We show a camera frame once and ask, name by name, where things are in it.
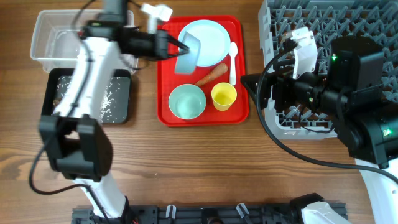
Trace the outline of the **light blue bowl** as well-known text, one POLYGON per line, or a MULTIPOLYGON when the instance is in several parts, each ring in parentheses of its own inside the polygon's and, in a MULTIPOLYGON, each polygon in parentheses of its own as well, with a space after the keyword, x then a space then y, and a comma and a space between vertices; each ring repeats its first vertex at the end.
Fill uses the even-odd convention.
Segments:
POLYGON ((196 69, 200 54, 201 43, 196 37, 188 32, 185 33, 182 39, 182 43, 189 48, 189 51, 187 54, 177 57, 175 73, 190 75, 196 69))

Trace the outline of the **yellow plastic cup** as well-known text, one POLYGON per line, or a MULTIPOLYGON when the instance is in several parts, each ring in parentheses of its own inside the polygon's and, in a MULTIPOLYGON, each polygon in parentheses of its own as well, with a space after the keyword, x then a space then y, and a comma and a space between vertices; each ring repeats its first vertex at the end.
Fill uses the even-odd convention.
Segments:
POLYGON ((237 99, 237 91, 229 83, 218 83, 212 88, 211 99, 218 111, 226 111, 237 99))

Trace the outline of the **mint green bowl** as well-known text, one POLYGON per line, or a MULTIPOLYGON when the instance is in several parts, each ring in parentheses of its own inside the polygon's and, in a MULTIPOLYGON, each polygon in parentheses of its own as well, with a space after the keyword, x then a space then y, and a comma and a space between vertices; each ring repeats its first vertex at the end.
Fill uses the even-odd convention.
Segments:
POLYGON ((203 90, 192 84, 179 85, 169 95, 168 105, 174 116, 183 120, 199 117, 206 108, 203 90))

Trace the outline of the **white rice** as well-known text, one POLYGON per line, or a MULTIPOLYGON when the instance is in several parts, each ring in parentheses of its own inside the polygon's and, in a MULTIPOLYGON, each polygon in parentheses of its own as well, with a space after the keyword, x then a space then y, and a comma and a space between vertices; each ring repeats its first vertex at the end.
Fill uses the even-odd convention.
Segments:
MULTIPOLYGON (((55 99, 53 100, 53 109, 60 103, 66 91, 69 89, 72 77, 62 75, 55 88, 55 99)), ((100 121, 103 124, 122 124, 127 120, 129 109, 129 97, 131 90, 130 77, 114 76, 104 93, 100 109, 100 121)))

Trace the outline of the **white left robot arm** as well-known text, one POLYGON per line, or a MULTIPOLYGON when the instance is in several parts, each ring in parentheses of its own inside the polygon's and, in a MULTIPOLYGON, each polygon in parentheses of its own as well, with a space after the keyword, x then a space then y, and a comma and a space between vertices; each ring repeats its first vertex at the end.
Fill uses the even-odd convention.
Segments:
POLYGON ((129 200, 111 175, 113 147, 100 123, 106 88, 124 54, 159 61, 171 58, 169 45, 185 55, 189 48, 158 27, 172 15, 165 4, 141 4, 147 30, 127 24, 127 1, 105 1, 103 10, 76 32, 80 54, 70 86, 53 114, 43 116, 41 153, 52 170, 81 188, 90 200, 95 223, 134 223, 129 200))

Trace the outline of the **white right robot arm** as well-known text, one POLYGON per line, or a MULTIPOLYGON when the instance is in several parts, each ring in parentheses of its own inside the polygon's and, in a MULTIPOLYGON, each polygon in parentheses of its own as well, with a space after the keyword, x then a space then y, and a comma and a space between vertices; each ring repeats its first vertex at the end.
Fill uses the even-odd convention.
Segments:
POLYGON ((310 37, 291 37, 284 53, 262 73, 241 83, 258 113, 274 100, 277 110, 301 103, 332 119, 332 130, 348 148, 366 184, 376 223, 397 222, 397 104, 382 97, 382 47, 368 37, 339 37, 331 43, 328 73, 317 72, 317 45, 310 37))

